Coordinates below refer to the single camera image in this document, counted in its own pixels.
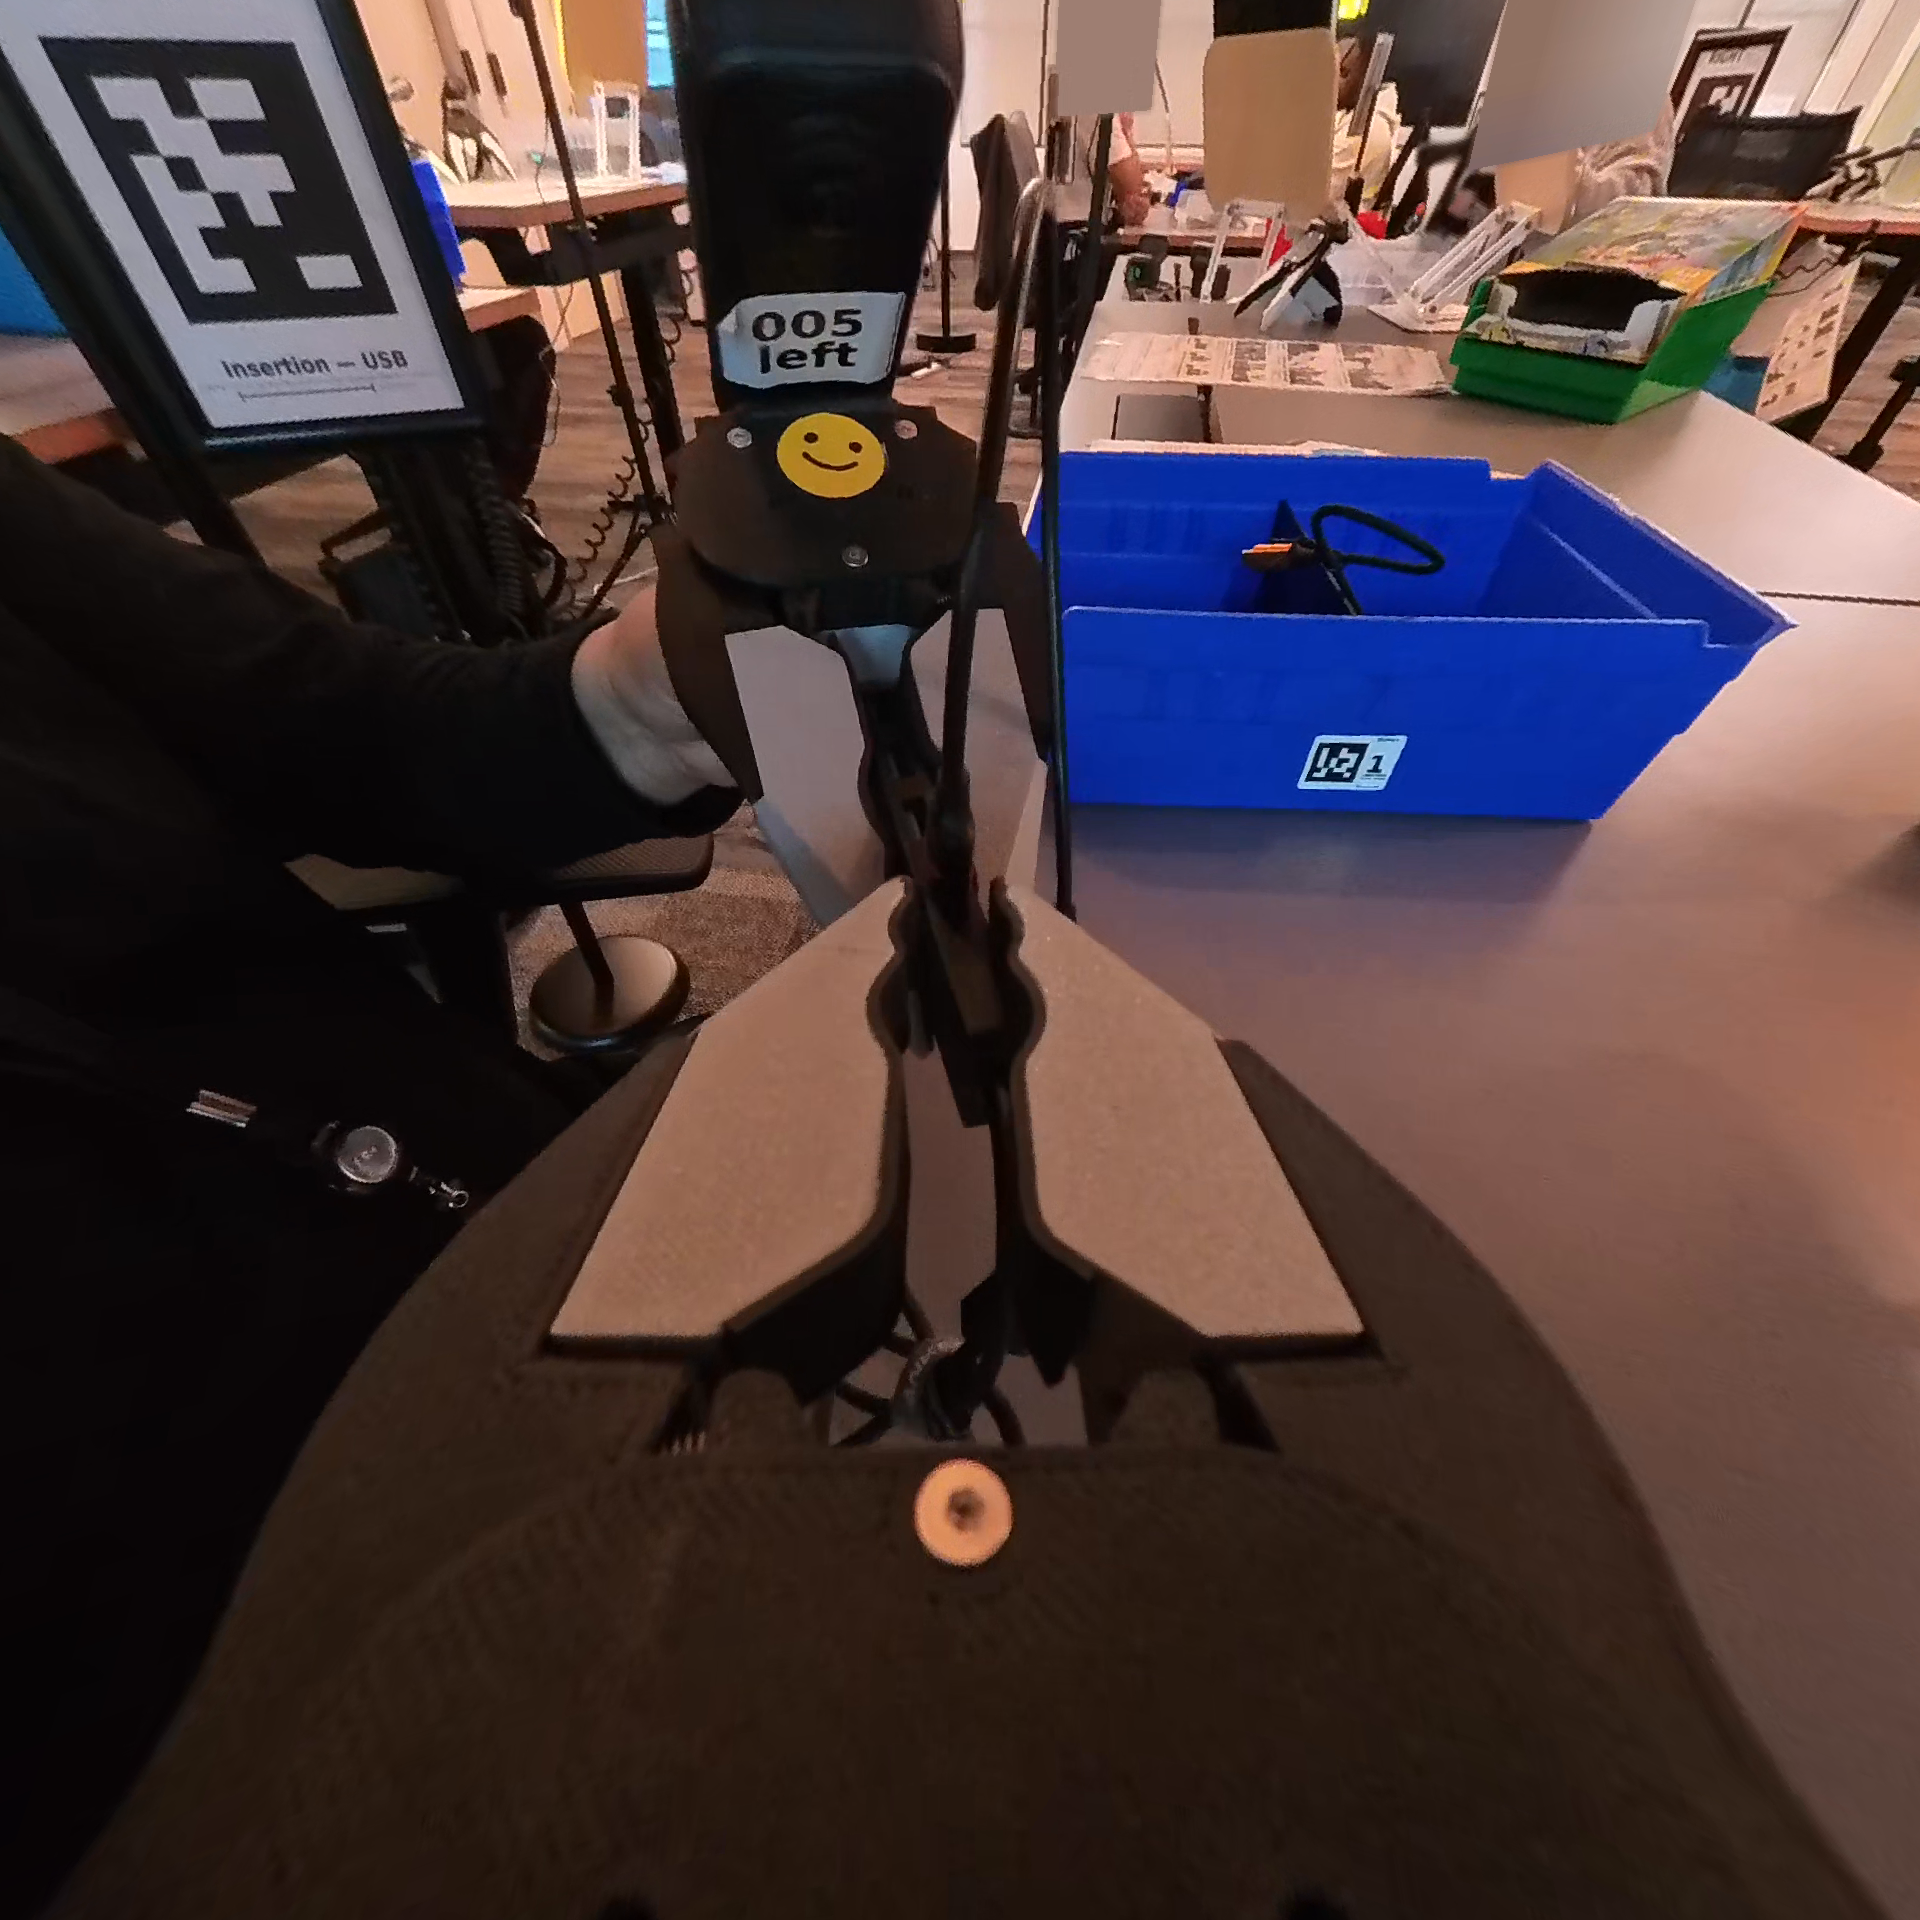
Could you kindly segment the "white printed paper sheet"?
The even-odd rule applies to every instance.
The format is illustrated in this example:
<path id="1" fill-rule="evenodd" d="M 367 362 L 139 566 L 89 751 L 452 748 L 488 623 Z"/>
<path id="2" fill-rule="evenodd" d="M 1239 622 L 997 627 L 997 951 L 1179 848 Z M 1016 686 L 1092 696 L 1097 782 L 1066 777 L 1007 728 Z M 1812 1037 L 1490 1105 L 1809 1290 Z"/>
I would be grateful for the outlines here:
<path id="1" fill-rule="evenodd" d="M 1427 398 L 1452 388 L 1436 352 L 1402 343 L 1126 331 L 1085 348 L 1088 380 Z"/>

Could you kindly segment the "person's left hand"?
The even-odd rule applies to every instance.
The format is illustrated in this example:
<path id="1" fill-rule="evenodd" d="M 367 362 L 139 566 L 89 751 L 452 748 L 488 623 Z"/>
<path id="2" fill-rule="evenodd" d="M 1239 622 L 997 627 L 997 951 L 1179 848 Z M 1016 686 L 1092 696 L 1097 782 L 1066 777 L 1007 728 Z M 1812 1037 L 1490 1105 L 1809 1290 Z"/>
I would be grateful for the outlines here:
<path id="1" fill-rule="evenodd" d="M 621 783 L 656 806 L 739 788 L 671 684 L 651 587 L 582 637 L 569 667 L 574 704 Z"/>

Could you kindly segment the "blue plastic bin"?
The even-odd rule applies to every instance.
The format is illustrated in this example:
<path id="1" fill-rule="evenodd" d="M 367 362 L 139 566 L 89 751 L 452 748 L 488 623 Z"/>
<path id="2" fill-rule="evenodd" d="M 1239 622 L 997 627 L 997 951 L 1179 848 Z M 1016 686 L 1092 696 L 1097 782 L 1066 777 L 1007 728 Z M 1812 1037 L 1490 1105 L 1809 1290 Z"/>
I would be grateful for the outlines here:
<path id="1" fill-rule="evenodd" d="M 1287 501 L 1295 611 L 1221 611 Z M 1556 462 L 1071 449 L 1067 799 L 1591 821 L 1789 617 Z"/>

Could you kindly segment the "person's left forearm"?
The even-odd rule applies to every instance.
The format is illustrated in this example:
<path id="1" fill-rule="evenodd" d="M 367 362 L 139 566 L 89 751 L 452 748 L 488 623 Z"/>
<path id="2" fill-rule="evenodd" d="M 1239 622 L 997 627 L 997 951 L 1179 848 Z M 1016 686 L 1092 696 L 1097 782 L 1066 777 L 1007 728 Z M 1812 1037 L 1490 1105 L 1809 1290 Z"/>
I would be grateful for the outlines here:
<path id="1" fill-rule="evenodd" d="M 172 920 L 235 868 L 517 878 L 725 821 L 639 798 L 574 702 L 582 639 L 349 622 L 3 442 L 3 935 Z"/>

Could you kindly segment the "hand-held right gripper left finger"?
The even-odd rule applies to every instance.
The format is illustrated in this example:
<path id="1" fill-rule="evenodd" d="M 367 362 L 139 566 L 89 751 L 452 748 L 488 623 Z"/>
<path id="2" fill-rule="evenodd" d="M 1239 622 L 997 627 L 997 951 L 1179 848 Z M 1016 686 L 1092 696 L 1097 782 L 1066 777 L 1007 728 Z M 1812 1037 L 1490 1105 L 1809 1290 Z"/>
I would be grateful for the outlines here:
<path id="1" fill-rule="evenodd" d="M 708 1019 L 547 1327 L 829 1388 L 903 1294 L 907 1145 L 891 878 Z"/>

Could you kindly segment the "black office chair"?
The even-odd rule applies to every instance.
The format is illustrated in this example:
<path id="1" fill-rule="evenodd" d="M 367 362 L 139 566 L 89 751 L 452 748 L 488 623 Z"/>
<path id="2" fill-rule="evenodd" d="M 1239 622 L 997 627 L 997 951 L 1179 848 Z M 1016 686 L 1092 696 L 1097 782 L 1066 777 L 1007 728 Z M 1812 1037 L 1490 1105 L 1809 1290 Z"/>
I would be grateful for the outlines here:
<path id="1" fill-rule="evenodd" d="M 1701 109 L 1680 127 L 1666 197 L 1797 202 L 1851 150 L 1858 107 L 1785 114 Z"/>

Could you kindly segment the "person's dark clothed body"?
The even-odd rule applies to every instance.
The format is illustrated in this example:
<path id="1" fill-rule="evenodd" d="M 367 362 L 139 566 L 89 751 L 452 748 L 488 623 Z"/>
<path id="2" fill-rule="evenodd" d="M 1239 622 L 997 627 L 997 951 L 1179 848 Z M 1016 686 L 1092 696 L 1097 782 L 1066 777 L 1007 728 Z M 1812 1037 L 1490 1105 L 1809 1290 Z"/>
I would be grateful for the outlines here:
<path id="1" fill-rule="evenodd" d="M 475 1197 L 611 1081 L 433 1003 L 298 879 L 3 868 L 3 1915 L 162 1739 L 325 1401 L 460 1228 L 307 1155 L 379 1125 Z"/>

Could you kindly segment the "marker sign on stand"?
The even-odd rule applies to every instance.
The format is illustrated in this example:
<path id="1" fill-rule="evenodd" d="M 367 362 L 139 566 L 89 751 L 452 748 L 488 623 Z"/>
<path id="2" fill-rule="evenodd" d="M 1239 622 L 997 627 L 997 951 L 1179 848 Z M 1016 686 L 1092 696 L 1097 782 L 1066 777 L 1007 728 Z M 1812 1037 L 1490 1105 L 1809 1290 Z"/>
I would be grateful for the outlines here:
<path id="1" fill-rule="evenodd" d="M 1675 154 L 1700 120 L 1739 120 L 1758 107 L 1789 31 L 1708 25 L 1691 35 L 1668 89 Z"/>

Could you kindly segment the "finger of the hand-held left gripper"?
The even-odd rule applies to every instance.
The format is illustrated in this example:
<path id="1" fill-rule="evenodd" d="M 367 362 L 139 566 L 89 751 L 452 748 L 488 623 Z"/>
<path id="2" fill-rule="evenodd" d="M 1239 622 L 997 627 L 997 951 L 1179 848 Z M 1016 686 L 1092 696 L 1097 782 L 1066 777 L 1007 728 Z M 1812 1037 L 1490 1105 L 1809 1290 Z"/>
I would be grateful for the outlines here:
<path id="1" fill-rule="evenodd" d="M 966 770 L 971 863 L 981 885 L 1029 889 L 1041 863 L 1046 773 L 1006 614 L 975 614 L 968 686 Z"/>
<path id="2" fill-rule="evenodd" d="M 825 927 L 867 899 L 899 906 L 862 786 L 866 736 L 850 667 L 827 645 L 784 627 L 727 636 L 727 660 L 762 794 L 760 839 Z"/>

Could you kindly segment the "office chair with dark jacket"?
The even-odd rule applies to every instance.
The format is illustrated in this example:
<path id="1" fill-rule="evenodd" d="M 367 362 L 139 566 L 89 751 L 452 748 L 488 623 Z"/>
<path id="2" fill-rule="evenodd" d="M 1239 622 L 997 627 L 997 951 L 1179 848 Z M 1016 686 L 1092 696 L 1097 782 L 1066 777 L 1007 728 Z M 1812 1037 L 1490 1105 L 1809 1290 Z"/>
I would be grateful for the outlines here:
<path id="1" fill-rule="evenodd" d="M 1019 202 L 1041 173 L 1034 127 L 1022 107 L 996 111 L 968 140 L 975 185 L 971 303 L 994 312 L 1017 271 Z"/>

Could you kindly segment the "black framed marker sign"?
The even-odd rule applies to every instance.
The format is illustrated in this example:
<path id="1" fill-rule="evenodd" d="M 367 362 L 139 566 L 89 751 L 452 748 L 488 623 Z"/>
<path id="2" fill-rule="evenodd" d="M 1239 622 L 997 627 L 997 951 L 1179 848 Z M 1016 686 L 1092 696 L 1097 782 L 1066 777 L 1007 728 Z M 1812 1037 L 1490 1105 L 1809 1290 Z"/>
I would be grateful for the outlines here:
<path id="1" fill-rule="evenodd" d="M 470 433 L 456 277 L 353 4 L 3 4 L 14 246 L 198 453 Z"/>

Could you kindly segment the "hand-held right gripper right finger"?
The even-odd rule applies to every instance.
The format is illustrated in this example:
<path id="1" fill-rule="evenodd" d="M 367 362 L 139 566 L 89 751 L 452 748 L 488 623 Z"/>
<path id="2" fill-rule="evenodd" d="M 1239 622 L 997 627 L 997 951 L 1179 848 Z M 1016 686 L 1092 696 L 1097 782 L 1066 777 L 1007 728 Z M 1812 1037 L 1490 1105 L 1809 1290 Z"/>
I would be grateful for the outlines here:
<path id="1" fill-rule="evenodd" d="M 1365 1326 L 1212 1026 L 1022 885 L 999 895 L 1016 1295 L 1046 1380 L 1337 1353 Z"/>

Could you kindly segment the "clear acrylic stand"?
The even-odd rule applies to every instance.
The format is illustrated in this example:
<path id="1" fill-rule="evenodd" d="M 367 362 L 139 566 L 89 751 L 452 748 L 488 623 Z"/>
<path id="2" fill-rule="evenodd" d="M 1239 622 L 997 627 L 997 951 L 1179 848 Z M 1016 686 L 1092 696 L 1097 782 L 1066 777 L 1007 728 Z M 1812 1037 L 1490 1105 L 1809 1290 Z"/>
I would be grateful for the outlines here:
<path id="1" fill-rule="evenodd" d="M 1424 256 L 1411 280 L 1389 282 L 1372 312 L 1402 331 L 1459 331 L 1476 287 L 1520 257 L 1538 219 L 1536 204 L 1496 204 L 1452 248 Z"/>

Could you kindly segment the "tan tilted board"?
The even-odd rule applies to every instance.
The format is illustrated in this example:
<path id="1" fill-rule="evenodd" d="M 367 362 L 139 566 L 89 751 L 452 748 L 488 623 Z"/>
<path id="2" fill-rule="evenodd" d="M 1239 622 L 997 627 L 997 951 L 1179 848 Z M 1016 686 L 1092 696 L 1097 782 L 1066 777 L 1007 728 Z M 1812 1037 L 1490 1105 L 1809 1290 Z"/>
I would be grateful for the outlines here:
<path id="1" fill-rule="evenodd" d="M 1337 52 L 1327 23 L 1213 35 L 1201 67 L 1210 202 L 1279 211 L 1298 228 L 1335 192 Z"/>

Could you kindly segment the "green cardboard box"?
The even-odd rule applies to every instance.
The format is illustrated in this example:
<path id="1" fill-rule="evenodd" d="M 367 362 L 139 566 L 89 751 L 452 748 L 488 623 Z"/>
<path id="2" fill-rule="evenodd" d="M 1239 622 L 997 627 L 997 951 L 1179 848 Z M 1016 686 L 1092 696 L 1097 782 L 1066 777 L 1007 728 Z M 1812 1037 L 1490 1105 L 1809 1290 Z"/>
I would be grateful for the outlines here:
<path id="1" fill-rule="evenodd" d="M 1483 280 L 1452 392 L 1617 424 L 1700 389 L 1762 305 L 1800 202 L 1616 197 Z"/>

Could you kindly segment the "small white black device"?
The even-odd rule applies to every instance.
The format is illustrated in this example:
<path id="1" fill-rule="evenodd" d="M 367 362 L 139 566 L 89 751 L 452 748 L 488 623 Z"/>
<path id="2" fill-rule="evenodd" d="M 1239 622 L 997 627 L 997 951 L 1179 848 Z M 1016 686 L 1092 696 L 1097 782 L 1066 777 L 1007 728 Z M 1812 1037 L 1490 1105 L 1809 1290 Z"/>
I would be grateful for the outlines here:
<path id="1" fill-rule="evenodd" d="M 1341 324 L 1345 298 L 1332 251 L 1345 244 L 1350 234 L 1350 219 L 1341 214 L 1309 221 L 1303 237 L 1235 299 L 1235 319 L 1255 309 L 1261 330 L 1287 316 L 1323 326 Z"/>

